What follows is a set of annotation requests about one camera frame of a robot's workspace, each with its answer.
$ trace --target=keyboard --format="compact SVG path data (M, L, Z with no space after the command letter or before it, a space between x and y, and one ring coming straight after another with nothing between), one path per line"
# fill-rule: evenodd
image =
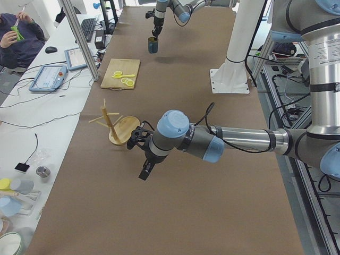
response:
M85 19L81 22L80 27L83 30L86 41L91 41L92 35L94 34L95 25L96 25L95 18Z

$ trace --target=brown paper table covering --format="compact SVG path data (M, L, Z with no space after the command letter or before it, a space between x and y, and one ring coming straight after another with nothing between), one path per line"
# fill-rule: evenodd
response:
M273 153L227 149L211 164L175 150L144 182L143 151L115 147L108 129L88 124L106 98L108 111L154 126L169 109L195 122L214 101L211 124L266 128L255 88L211 93L209 70L225 59L234 14L204 8L181 28L169 10L151 55L151 9L124 8L99 72L111 58L140 59L135 89L93 84L27 254L303 254Z

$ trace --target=white table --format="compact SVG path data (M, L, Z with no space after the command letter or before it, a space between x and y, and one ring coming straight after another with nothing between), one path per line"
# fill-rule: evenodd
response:
M90 18L90 16L79 15L78 18L81 22L83 19ZM95 33L93 33L92 41L88 43L88 45L95 53L97 50L94 46L94 36ZM56 53L46 54L45 48L48 46L55 46L58 51ZM30 67L65 61L64 51L76 47L78 47L78 45L75 43L74 35L67 22L67 18L65 18L56 32L50 37L48 42L46 42ZM35 77L39 69L40 68L37 67L28 70L22 76L22 79ZM79 70L68 72L65 81L78 73ZM17 88L25 85L27 82L29 82L29 80L19 82L11 94L17 95ZM20 233L26 246L29 245L37 227L41 210L48 199L78 123L79 115L77 115L77 113L81 112L84 107L91 89L91 84L92 77L88 69L84 69L77 78L73 79L67 90L61 90L68 87L66 83L60 90L43 97L41 96L44 95L44 93L30 92L28 90L30 83L28 83L25 87L19 89L19 96L8 96L1 107L11 106L18 102L37 97L41 98L8 108L0 108L0 121L28 127L36 126L65 115L74 115L31 129L5 123L0 125L0 179L20 178L33 180L35 183L34 190L41 192L41 196L29 216L15 215L10 217L12 227L9 231ZM19 162L24 163L34 151L36 147L35 133L38 136L37 151L27 163L30 165L30 168L26 173L21 173L14 168ZM37 167L41 165L46 166L51 171L50 176L46 179L36 174Z

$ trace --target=black box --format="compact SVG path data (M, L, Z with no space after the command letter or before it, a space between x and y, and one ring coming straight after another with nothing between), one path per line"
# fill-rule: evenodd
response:
M105 49L104 30L96 30L95 45L96 49Z

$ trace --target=white sticker label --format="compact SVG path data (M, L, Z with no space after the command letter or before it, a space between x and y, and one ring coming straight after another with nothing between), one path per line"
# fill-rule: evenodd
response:
M309 46L309 68L340 63L340 39L332 39Z

